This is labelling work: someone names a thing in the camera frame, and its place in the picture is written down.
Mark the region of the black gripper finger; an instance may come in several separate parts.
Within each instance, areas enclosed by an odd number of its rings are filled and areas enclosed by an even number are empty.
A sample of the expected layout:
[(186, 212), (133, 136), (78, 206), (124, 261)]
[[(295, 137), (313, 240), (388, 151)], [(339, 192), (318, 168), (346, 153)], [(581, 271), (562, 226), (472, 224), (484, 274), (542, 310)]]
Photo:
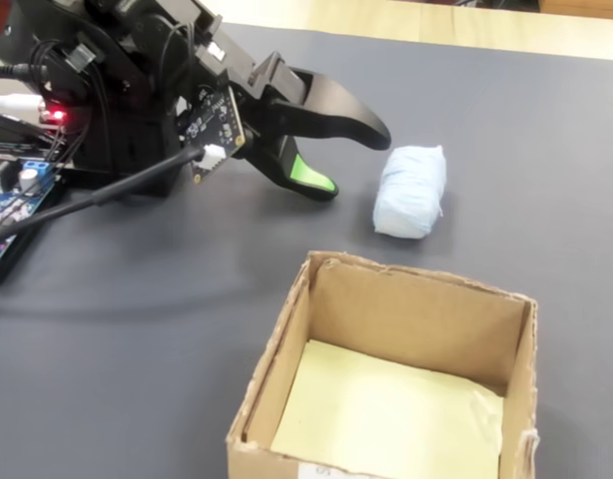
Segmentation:
[(373, 150), (390, 147), (390, 131), (382, 119), (336, 80), (293, 69), (306, 86), (303, 99), (272, 99), (264, 111), (264, 132), (308, 139), (344, 138)]
[(312, 168), (300, 154), (292, 136), (251, 137), (236, 153), (275, 185), (317, 202), (330, 202), (339, 193), (337, 184)]

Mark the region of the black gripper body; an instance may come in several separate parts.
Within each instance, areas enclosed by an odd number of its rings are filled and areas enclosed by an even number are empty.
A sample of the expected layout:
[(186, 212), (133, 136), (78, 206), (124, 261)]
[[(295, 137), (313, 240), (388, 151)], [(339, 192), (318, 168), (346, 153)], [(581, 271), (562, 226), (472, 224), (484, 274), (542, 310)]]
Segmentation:
[(294, 72), (282, 56), (273, 52), (256, 62), (223, 31), (222, 17), (211, 13), (195, 20), (194, 46), (194, 91), (231, 86), (244, 124), (268, 135), (279, 121), (271, 112), (272, 102), (294, 100)]

